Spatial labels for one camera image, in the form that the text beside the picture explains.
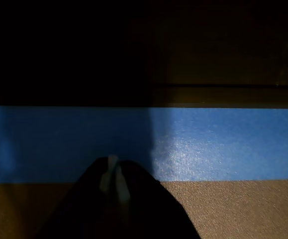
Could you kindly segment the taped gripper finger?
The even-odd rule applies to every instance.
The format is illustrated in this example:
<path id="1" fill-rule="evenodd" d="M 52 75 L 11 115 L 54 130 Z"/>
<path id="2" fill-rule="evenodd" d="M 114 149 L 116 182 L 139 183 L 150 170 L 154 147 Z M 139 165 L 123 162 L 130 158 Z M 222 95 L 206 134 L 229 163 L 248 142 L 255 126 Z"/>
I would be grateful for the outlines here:
<path id="1" fill-rule="evenodd" d="M 58 203 L 36 238 L 95 239 L 115 166 L 115 156 L 96 159 Z"/>
<path id="2" fill-rule="evenodd" d="M 127 239 L 195 239 L 196 229 L 177 199 L 139 164 L 119 164 L 130 193 Z"/>

